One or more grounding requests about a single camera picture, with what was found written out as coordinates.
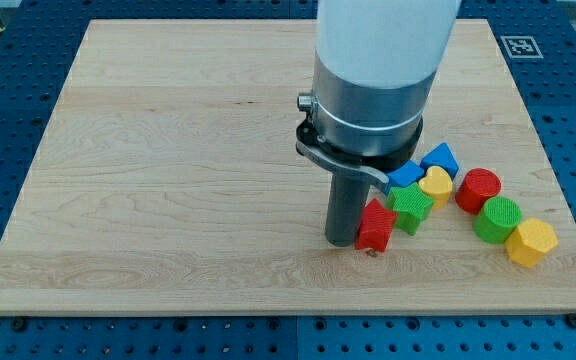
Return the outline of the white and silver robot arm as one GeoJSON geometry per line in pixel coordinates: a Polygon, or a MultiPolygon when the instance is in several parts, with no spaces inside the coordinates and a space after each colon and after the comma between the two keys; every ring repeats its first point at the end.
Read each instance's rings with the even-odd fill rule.
{"type": "Polygon", "coordinates": [[[383,156],[417,140],[460,0],[320,0],[313,123],[333,147],[383,156]]]}

